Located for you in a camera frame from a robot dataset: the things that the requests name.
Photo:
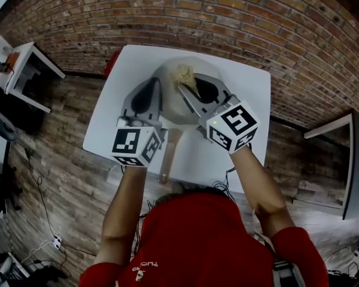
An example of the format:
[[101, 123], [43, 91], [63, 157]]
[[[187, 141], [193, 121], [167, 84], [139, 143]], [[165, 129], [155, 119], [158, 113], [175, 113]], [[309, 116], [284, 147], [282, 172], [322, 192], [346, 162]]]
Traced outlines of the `red object under table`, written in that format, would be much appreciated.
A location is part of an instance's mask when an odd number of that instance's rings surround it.
[[104, 77], [108, 78], [110, 75], [110, 72], [117, 61], [118, 57], [120, 55], [120, 51], [116, 51], [110, 58], [110, 60], [107, 62], [106, 67], [104, 68]]

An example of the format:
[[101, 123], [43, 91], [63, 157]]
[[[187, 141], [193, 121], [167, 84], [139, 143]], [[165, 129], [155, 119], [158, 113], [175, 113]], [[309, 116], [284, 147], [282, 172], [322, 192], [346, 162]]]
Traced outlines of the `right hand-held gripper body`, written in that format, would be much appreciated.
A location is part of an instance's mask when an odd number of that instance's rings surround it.
[[248, 102], [230, 94], [203, 112], [199, 124], [206, 130], [206, 138], [210, 142], [233, 154], [254, 139], [259, 119]]

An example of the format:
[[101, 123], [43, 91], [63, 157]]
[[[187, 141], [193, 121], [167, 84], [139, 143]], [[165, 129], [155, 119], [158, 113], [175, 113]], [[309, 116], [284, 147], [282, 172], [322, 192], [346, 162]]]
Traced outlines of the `beige frying pan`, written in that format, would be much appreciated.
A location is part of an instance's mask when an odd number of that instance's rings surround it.
[[[222, 81], [219, 70], [212, 64], [198, 57], [177, 57], [163, 62], [154, 72], [162, 85], [162, 113], [161, 116], [174, 123], [168, 127], [167, 145], [159, 174], [159, 182], [165, 184], [169, 181], [172, 163], [177, 145], [185, 131], [186, 125], [198, 125], [197, 130], [206, 137], [206, 130], [199, 124], [201, 116], [193, 115], [179, 92], [175, 91], [171, 79], [171, 72], [180, 64], [189, 65], [194, 74], [204, 74]], [[203, 111], [206, 112], [212, 104], [204, 104]]]

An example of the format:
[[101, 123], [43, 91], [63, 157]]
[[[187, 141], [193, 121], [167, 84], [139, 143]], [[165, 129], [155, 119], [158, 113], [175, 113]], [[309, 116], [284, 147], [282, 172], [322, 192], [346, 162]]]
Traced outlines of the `white square table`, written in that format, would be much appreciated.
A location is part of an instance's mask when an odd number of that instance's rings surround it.
[[[173, 58], [199, 58], [218, 71], [227, 88], [240, 100], [248, 102], [260, 119], [260, 127], [252, 140], [252, 151], [264, 163], [270, 118], [270, 73], [239, 62], [207, 54], [173, 48], [126, 45], [122, 48], [101, 91], [86, 135], [83, 149], [110, 159], [116, 136], [117, 118], [124, 98], [141, 82], [152, 76], [165, 61]], [[212, 185], [229, 179], [230, 191], [243, 191], [227, 151], [210, 143], [195, 125], [182, 126], [170, 177], [173, 180], [199, 185]]]

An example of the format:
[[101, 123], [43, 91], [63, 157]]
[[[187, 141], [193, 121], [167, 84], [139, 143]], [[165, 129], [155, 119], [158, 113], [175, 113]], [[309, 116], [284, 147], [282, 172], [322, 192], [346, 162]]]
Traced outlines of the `person's red shirt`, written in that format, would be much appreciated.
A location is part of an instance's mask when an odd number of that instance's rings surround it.
[[246, 232], [229, 198], [187, 194], [148, 213], [128, 265], [93, 265], [79, 287], [273, 287], [277, 258], [295, 264], [306, 287], [329, 287], [324, 261], [303, 228], [285, 228], [270, 241], [272, 249]]

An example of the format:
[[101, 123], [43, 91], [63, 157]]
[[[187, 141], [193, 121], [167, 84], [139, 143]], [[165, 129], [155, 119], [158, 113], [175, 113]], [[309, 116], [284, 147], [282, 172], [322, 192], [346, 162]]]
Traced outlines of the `orange flat object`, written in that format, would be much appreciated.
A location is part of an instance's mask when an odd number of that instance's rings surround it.
[[13, 52], [10, 53], [6, 59], [6, 64], [8, 65], [9, 68], [13, 68], [14, 65], [16, 64], [17, 59], [19, 58], [20, 53], [19, 52]]

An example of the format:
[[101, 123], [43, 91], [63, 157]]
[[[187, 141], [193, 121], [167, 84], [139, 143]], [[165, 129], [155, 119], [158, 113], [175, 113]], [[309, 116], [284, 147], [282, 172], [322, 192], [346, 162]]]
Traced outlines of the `person's right forearm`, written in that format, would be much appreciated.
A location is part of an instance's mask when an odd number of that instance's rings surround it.
[[263, 234], [271, 238], [281, 230], [295, 226], [281, 190], [250, 148], [245, 146], [230, 158]]

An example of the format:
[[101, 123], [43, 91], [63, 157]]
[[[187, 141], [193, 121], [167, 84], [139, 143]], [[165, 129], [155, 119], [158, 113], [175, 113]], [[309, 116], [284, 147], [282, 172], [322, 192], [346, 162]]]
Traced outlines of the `person's left forearm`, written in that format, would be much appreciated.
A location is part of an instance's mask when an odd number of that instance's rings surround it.
[[95, 264], [126, 265], [141, 213], [147, 169], [127, 167], [102, 224], [101, 243]]

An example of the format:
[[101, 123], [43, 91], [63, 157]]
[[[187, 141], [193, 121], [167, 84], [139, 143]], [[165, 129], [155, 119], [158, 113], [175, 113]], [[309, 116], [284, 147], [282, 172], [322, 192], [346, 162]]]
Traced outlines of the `small white side table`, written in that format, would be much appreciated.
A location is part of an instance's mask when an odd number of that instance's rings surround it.
[[26, 83], [35, 75], [41, 75], [41, 72], [30, 64], [29, 59], [34, 55], [47, 67], [47, 69], [54, 72], [60, 78], [64, 79], [66, 75], [54, 62], [42, 53], [39, 48], [37, 48], [34, 42], [29, 42], [14, 48], [13, 53], [18, 53], [19, 56], [15, 61], [14, 66], [10, 68], [11, 75], [4, 84], [4, 93], [11, 94], [26, 102], [28, 105], [49, 114], [51, 112], [50, 108], [23, 94]]

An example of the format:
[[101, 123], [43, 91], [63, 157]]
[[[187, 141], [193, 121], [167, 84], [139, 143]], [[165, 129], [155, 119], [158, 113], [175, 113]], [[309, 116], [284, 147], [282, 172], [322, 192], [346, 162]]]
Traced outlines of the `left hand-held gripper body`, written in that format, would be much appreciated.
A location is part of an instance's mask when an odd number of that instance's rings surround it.
[[124, 166], [149, 167], [166, 132], [159, 120], [119, 117], [111, 155]]

